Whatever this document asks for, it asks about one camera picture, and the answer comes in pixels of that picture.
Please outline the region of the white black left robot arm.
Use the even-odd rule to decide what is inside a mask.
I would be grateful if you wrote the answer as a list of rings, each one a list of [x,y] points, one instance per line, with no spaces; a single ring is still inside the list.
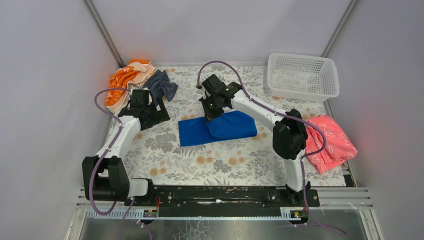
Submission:
[[[111,136],[94,155],[82,162],[86,198],[93,201],[124,202],[148,197],[153,183],[147,178],[130,178],[123,159],[134,137],[141,131],[170,120],[161,99],[147,89],[130,91],[130,99],[118,115]]]

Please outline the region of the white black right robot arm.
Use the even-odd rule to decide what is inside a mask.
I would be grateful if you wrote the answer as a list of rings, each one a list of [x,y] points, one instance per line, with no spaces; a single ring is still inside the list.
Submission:
[[[301,154],[305,153],[308,134],[306,121],[301,118],[297,110],[278,112],[268,103],[254,99],[243,83],[225,84],[215,74],[203,82],[198,82],[196,88],[203,90],[203,96],[199,101],[203,107],[205,120],[219,130],[224,129],[223,124],[218,121],[223,118],[225,108],[246,114],[267,127],[272,132],[273,150],[284,161],[287,188],[296,195],[308,192],[309,187],[301,160]]]

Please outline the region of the blue towel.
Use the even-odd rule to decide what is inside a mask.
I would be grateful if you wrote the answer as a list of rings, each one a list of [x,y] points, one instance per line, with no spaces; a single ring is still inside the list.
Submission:
[[[206,121],[198,117],[178,122],[179,142],[191,147],[214,142],[255,137],[258,134],[255,121],[241,111],[225,112],[218,118]]]

